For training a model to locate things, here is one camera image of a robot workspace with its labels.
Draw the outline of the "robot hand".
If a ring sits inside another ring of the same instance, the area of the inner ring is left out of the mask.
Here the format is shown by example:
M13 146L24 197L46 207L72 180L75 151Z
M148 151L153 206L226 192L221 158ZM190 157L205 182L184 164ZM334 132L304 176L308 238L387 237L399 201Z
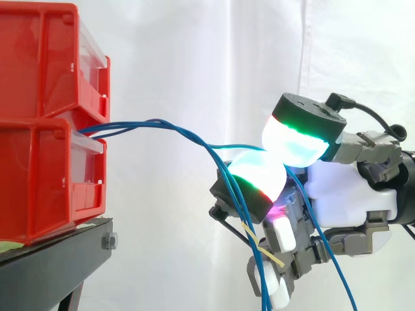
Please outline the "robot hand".
M244 146L218 171L210 215L241 217L254 254L246 270L264 310L281 310L312 266L375 253L390 226L414 223L414 154L406 129L331 94L278 100L262 147Z

